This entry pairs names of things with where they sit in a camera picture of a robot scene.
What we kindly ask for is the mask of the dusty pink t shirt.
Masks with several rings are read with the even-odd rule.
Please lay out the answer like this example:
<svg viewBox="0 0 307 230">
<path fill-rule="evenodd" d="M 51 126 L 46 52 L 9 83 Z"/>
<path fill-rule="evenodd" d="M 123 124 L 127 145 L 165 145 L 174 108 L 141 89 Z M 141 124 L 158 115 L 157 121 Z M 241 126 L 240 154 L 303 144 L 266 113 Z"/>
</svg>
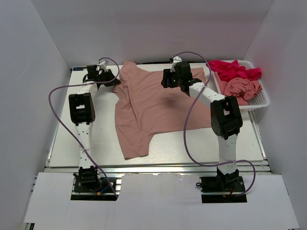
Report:
<svg viewBox="0 0 307 230">
<path fill-rule="evenodd" d="M 132 61 L 120 69 L 121 83 L 114 87 L 115 128 L 124 159 L 149 154 L 155 134 L 211 127 L 210 109 L 183 93 L 163 88 L 162 71 L 143 70 Z"/>
</svg>

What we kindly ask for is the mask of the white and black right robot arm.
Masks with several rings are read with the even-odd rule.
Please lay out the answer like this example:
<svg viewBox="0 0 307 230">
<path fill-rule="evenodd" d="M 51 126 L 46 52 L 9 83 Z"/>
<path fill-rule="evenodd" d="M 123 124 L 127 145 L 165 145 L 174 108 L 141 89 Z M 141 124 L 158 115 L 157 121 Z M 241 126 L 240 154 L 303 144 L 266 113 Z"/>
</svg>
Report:
<svg viewBox="0 0 307 230">
<path fill-rule="evenodd" d="M 179 87 L 182 92 L 201 102 L 210 109 L 211 128 L 218 138 L 219 161 L 214 166 L 217 176 L 205 179 L 203 190 L 233 190 L 239 179 L 236 165 L 236 141 L 243 120 L 236 97 L 224 96 L 212 89 L 200 79 L 194 78 L 190 64 L 180 57 L 171 59 L 172 67 L 165 69 L 161 85 L 164 88 Z"/>
</svg>

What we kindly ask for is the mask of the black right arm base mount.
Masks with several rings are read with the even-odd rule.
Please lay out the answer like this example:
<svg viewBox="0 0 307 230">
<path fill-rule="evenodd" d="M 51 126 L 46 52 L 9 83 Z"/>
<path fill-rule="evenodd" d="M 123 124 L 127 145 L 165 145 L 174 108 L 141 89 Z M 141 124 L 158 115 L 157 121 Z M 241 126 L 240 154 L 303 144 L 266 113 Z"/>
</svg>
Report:
<svg viewBox="0 0 307 230">
<path fill-rule="evenodd" d="M 243 178 L 240 176 L 236 181 L 223 185 L 217 177 L 200 177 L 196 187 L 201 190 L 201 201 L 203 204 L 223 204 L 223 203 L 246 203 Z"/>
</svg>

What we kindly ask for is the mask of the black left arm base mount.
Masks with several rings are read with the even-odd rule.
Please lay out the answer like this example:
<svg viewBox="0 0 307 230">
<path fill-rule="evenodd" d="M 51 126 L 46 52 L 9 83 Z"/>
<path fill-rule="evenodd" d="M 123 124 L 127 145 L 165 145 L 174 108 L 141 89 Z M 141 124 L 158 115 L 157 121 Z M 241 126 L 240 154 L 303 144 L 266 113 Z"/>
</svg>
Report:
<svg viewBox="0 0 307 230">
<path fill-rule="evenodd" d="M 83 186 L 79 179 L 75 178 L 71 192 L 72 201 L 116 201 L 113 190 L 111 189 L 106 178 L 100 178 L 99 187 L 89 189 Z"/>
</svg>

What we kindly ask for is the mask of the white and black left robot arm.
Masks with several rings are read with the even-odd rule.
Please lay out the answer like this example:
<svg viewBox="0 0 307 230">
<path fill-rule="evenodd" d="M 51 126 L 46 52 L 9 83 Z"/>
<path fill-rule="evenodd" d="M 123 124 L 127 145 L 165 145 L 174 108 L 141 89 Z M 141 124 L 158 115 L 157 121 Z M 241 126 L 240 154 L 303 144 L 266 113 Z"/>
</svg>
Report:
<svg viewBox="0 0 307 230">
<path fill-rule="evenodd" d="M 93 97 L 100 86 L 106 87 L 120 84 L 106 63 L 88 65 L 87 74 L 83 78 L 83 86 L 75 94 L 69 95 L 71 121 L 77 131 L 77 140 L 81 142 L 80 162 L 77 179 L 82 187 L 96 192 L 101 186 L 100 173 L 97 166 L 90 160 L 92 128 L 95 121 Z"/>
</svg>

